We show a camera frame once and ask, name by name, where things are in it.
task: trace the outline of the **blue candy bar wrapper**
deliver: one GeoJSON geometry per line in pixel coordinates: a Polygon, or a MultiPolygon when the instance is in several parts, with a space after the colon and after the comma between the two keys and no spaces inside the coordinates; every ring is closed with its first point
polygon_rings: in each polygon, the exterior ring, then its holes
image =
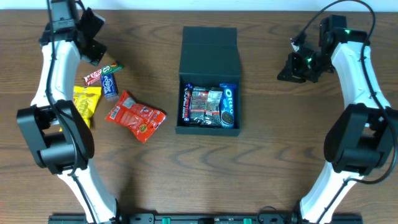
{"type": "Polygon", "coordinates": [[[111,100],[113,98],[117,98],[118,89],[114,82],[113,73],[109,73],[101,76],[101,83],[104,90],[105,98],[111,100]]]}
{"type": "Polygon", "coordinates": [[[234,89],[236,85],[221,83],[220,87],[224,88],[221,97],[221,127],[234,128],[234,89]]]}

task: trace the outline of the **snack wrapper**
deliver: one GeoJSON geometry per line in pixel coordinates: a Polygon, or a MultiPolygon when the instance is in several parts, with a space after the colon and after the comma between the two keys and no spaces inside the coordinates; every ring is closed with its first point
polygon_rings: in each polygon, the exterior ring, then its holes
{"type": "Polygon", "coordinates": [[[184,89],[184,100],[182,103],[182,119],[185,124],[190,122],[191,113],[191,99],[192,99],[192,84],[186,84],[184,89]]]}
{"type": "Polygon", "coordinates": [[[221,97],[221,127],[234,128],[234,89],[236,85],[221,83],[220,87],[224,88],[221,97]]]}
{"type": "Polygon", "coordinates": [[[212,88],[209,91],[206,102],[205,122],[203,125],[211,126],[214,128],[221,127],[220,119],[220,100],[223,95],[222,89],[212,88]]]}
{"type": "Polygon", "coordinates": [[[110,74],[119,71],[123,68],[123,65],[120,64],[119,61],[115,61],[110,65],[107,65],[97,71],[83,77],[83,82],[86,86],[92,85],[94,82],[97,82],[101,79],[102,75],[110,74]]]}
{"type": "Polygon", "coordinates": [[[73,88],[73,104],[88,127],[90,127],[90,118],[94,114],[100,97],[101,87],[75,86],[73,88]]]}
{"type": "Polygon", "coordinates": [[[102,75],[101,83],[107,100],[113,100],[118,97],[118,88],[116,87],[113,73],[102,75]]]}
{"type": "Polygon", "coordinates": [[[201,125],[205,121],[206,102],[209,92],[205,87],[195,86],[192,90],[190,124],[201,125]]]}
{"type": "Polygon", "coordinates": [[[128,127],[138,140],[145,143],[165,118],[163,112],[136,103],[124,90],[105,120],[128,127]]]}

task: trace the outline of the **green connector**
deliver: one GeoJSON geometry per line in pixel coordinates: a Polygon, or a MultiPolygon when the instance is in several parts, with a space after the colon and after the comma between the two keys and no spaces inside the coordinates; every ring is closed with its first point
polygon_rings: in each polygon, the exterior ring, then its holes
{"type": "Polygon", "coordinates": [[[251,224],[251,218],[244,218],[243,224],[251,224]]]}
{"type": "Polygon", "coordinates": [[[162,219],[162,224],[171,224],[172,219],[171,218],[163,218],[162,219]]]}

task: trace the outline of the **white wall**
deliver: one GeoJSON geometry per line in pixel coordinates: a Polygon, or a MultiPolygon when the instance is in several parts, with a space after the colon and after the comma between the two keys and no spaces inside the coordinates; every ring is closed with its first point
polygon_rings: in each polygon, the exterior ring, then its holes
{"type": "MultiPolygon", "coordinates": [[[[46,0],[0,0],[0,9],[45,9],[46,0]]],[[[334,0],[83,0],[92,9],[318,11],[334,0]]],[[[398,12],[398,0],[364,0],[373,10],[398,12]]],[[[342,2],[331,11],[367,11],[356,2],[342,2]]]]}

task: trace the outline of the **dark green box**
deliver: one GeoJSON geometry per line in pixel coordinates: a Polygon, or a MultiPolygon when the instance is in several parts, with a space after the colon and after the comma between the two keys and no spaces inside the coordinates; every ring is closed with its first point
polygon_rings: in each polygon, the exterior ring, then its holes
{"type": "Polygon", "coordinates": [[[241,64],[236,43],[236,28],[184,27],[180,59],[180,93],[178,97],[177,134],[237,136],[241,129],[241,64]],[[236,84],[234,94],[234,128],[200,128],[185,126],[182,120],[185,85],[218,87],[236,84]]]}

